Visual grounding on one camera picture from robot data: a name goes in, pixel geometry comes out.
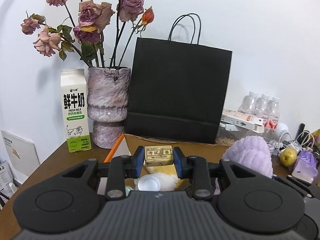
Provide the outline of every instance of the water bottle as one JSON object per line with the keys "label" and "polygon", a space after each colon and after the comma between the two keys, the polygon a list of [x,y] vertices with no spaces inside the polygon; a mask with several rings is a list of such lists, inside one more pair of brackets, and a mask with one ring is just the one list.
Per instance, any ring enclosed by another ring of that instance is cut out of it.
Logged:
{"label": "water bottle", "polygon": [[255,107],[257,97],[258,97],[258,93],[250,91],[249,95],[244,97],[242,104],[238,109],[238,112],[255,115],[254,107]]}
{"label": "water bottle", "polygon": [[273,97],[263,111],[263,125],[267,129],[276,129],[280,118],[279,98]]}
{"label": "water bottle", "polygon": [[257,115],[258,117],[262,117],[264,109],[266,109],[268,102],[269,102],[269,97],[266,94],[262,94],[260,98],[257,99],[256,105],[254,107],[254,114]]}

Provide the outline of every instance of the purple fluffy object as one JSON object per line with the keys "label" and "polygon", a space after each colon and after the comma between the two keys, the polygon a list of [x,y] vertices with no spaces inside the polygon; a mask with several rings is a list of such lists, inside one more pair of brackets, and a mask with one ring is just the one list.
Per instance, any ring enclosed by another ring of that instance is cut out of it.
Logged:
{"label": "purple fluffy object", "polygon": [[[271,154],[267,143],[262,137],[247,136],[234,143],[222,158],[233,160],[247,168],[261,173],[268,178],[272,177],[273,169]],[[215,195],[220,194],[220,187],[216,179]]]}

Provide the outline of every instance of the green leaf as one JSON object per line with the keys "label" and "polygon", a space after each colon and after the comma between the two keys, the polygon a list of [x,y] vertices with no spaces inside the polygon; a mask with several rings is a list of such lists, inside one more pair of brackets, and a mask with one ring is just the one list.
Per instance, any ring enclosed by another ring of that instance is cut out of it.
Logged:
{"label": "green leaf", "polygon": [[45,21],[45,17],[43,15],[38,15],[38,14],[32,14],[30,15],[30,18],[32,19],[35,19],[35,20],[38,20],[38,22],[41,24],[41,23],[44,23]]}
{"label": "green leaf", "polygon": [[62,43],[61,43],[61,48],[64,50],[64,51],[69,51],[69,52],[74,52],[73,51],[73,47],[69,44],[69,43],[67,43],[67,42],[65,42],[65,41],[63,41]]}
{"label": "green leaf", "polygon": [[67,32],[70,33],[72,30],[72,27],[68,26],[68,25],[62,25],[62,29]]}
{"label": "green leaf", "polygon": [[94,53],[94,50],[90,43],[82,42],[81,43],[81,51],[83,56],[89,56]]}
{"label": "green leaf", "polygon": [[74,42],[75,42],[75,40],[72,39],[70,33],[68,33],[68,31],[66,31],[65,28],[62,29],[62,33],[63,33],[63,36],[64,36],[68,41],[70,41],[71,43],[74,43]]}
{"label": "green leaf", "polygon": [[87,56],[81,56],[80,60],[87,61],[87,60],[94,60],[94,58],[95,58],[95,55],[94,55],[94,53],[92,53],[92,54],[87,55]]}
{"label": "green leaf", "polygon": [[98,48],[100,50],[100,54],[104,55],[104,49],[103,47],[101,46],[101,43],[97,43],[95,44],[96,48]]}
{"label": "green leaf", "polygon": [[62,29],[63,29],[63,25],[59,25],[59,26],[57,27],[58,32],[61,32]]}
{"label": "green leaf", "polygon": [[52,27],[48,27],[48,31],[49,33],[58,33],[58,31],[55,29],[55,28],[52,28]]}
{"label": "green leaf", "polygon": [[63,61],[65,61],[65,59],[67,58],[67,54],[64,52],[63,49],[60,49],[60,51],[59,51],[59,57],[60,57]]}

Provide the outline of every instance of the purple textured vase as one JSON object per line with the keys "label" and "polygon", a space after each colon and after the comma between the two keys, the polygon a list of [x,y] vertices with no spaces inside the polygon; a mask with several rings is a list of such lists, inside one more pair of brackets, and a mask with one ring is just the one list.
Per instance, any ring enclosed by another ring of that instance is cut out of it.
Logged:
{"label": "purple textured vase", "polygon": [[123,132],[122,121],[127,117],[130,72],[130,68],[119,71],[89,68],[88,116],[94,120],[93,142],[101,148],[111,149]]}
{"label": "purple textured vase", "polygon": [[89,68],[88,116],[92,120],[121,122],[126,119],[130,72],[130,68],[118,72],[112,68]]}
{"label": "purple textured vase", "polygon": [[93,142],[96,146],[111,149],[123,133],[123,122],[93,122]]}

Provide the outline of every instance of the bottle cap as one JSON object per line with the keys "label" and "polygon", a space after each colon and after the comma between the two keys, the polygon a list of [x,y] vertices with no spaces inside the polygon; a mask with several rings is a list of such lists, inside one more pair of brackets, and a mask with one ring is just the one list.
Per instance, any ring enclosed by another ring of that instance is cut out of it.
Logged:
{"label": "bottle cap", "polygon": [[251,97],[253,97],[253,98],[257,98],[257,97],[258,97],[258,93],[255,93],[255,92],[250,91],[250,92],[249,92],[249,96],[251,96]]}
{"label": "bottle cap", "polygon": [[262,94],[261,98],[265,99],[265,100],[269,100],[270,96],[266,95],[266,94]]}
{"label": "bottle cap", "polygon": [[278,103],[278,104],[280,103],[280,99],[279,99],[279,98],[276,98],[276,97],[273,97],[273,98],[272,98],[272,101],[274,101],[274,102],[276,102],[276,103]]}
{"label": "bottle cap", "polygon": [[138,190],[140,191],[159,191],[160,181],[151,174],[142,176],[138,181]]}

